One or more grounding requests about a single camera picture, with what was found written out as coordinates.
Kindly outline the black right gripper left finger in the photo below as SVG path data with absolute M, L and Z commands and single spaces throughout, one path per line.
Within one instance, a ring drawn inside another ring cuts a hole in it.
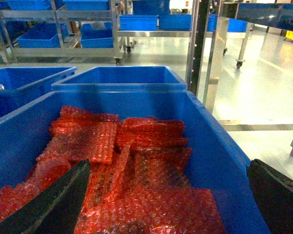
M 0 223 L 0 234 L 72 234 L 87 191 L 91 164 L 82 160 Z

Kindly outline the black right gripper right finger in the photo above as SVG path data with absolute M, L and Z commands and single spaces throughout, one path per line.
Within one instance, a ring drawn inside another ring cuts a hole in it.
M 246 169 L 254 200 L 272 234 L 293 234 L 293 180 L 255 159 Z

